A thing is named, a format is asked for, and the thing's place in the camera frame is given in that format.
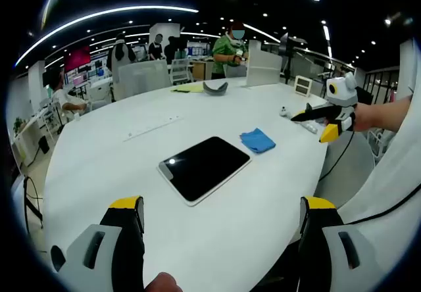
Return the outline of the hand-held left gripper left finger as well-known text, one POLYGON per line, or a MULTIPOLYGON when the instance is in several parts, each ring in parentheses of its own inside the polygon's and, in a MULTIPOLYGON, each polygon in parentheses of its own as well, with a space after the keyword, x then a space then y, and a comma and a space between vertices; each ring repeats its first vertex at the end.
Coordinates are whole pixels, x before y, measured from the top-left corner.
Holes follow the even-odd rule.
POLYGON ((143 234, 143 197, 119 199, 65 253, 53 245, 51 261, 71 291, 144 291, 143 234))

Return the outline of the person's left hand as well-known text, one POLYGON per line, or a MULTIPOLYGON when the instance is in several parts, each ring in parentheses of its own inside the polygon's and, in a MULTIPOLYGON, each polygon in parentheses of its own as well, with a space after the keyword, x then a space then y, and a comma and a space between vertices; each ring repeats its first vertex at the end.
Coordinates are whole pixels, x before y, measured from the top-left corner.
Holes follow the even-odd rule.
POLYGON ((145 292, 182 292, 173 276, 160 272, 145 288, 145 292))

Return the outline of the person's right hand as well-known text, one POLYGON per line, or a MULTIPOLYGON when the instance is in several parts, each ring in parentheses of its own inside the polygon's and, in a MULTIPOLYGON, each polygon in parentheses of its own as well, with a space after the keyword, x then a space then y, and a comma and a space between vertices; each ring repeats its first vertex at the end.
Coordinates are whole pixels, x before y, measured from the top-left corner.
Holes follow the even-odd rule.
POLYGON ((355 121, 353 130, 356 132, 367 131, 375 126, 376 107, 358 103, 355 107, 355 121))

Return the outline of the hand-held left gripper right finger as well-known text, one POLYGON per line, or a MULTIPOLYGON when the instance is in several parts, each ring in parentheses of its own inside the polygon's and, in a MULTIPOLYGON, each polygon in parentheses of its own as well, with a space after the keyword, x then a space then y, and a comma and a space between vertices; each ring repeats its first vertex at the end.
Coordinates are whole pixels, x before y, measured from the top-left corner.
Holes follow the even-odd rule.
POLYGON ((300 227, 298 291, 376 290, 374 248, 333 203, 302 197, 300 227))

